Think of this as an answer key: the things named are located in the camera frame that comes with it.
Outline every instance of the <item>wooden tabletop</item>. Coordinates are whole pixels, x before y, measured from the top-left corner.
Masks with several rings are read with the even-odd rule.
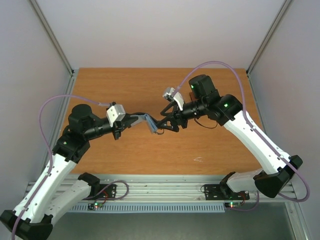
[[[98,102],[117,102],[127,113],[146,112],[160,120],[160,111],[168,104],[162,98],[167,87],[176,87],[190,68],[81,68],[73,94]],[[259,123],[256,105],[244,69],[237,69],[244,86],[247,110]],[[228,69],[202,68],[193,76],[207,74],[221,96],[232,94],[240,101],[236,78]],[[189,84],[180,91],[190,101]],[[72,98],[67,115],[81,100]],[[95,115],[103,118],[106,108],[89,104]],[[206,116],[199,119],[205,126],[216,125]],[[232,171],[246,172],[260,167],[243,144],[224,127],[206,129],[189,120],[180,132],[166,130],[163,135],[151,134],[142,122],[122,132],[119,140],[112,134],[90,142],[73,173],[92,174],[170,174],[224,175]]]

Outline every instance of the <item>white wall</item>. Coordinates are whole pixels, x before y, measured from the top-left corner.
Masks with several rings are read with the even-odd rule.
[[[248,68],[283,0],[38,0],[79,67]]]
[[[320,239],[320,1],[295,0],[251,75],[267,134],[304,160],[311,187],[301,209]],[[299,197],[305,190],[294,180]]]
[[[41,104],[61,94],[68,72],[26,0],[0,7],[0,214],[13,209],[43,166],[44,144],[37,115]],[[47,135],[59,102],[43,114]],[[0,239],[9,231],[0,223]]]

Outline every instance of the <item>brown wood surface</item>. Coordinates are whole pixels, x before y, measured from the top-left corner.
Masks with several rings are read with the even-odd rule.
[[[160,111],[168,104],[162,98],[166,87],[176,87],[189,68],[81,68],[73,94],[98,102],[117,102],[127,113],[146,112],[160,120]],[[245,90],[247,110],[256,123],[258,113],[244,69],[237,69]],[[220,95],[232,94],[241,101],[237,80],[228,69],[200,69],[194,74],[209,75]],[[188,82],[181,93],[190,101]],[[71,109],[83,103],[71,99]],[[105,107],[89,104],[94,114],[106,116]],[[205,126],[216,122],[206,116],[199,119]],[[203,174],[220,175],[231,171],[251,171],[259,163],[243,144],[224,127],[206,129],[193,120],[180,132],[166,130],[151,134],[145,122],[122,132],[115,141],[112,134],[90,142],[91,148],[73,173],[92,174]]]

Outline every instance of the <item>white mark on table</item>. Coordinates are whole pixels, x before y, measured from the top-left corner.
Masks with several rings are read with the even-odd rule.
[[[203,163],[201,156],[198,156],[197,158],[193,159],[193,161],[197,161],[197,162]]]

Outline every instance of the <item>black mounting plate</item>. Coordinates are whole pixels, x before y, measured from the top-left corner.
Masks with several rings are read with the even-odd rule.
[[[107,184],[100,184],[100,189],[99,189],[98,192],[100,192],[105,186],[107,186]],[[117,185],[116,184],[111,184],[104,191],[106,192],[106,194],[108,194],[108,198],[114,199],[116,197],[116,194],[117,194]],[[90,200],[103,199],[104,197],[105,197],[105,194],[102,192],[99,195],[97,195],[97,196],[95,196],[93,198],[90,198]]]
[[[230,198],[225,198],[223,193],[220,191],[220,184],[205,184],[201,187],[201,191],[205,195],[205,200],[243,200],[243,197],[238,192],[233,193]],[[245,200],[250,199],[249,193],[246,193],[245,191],[241,191],[240,193],[243,194]]]

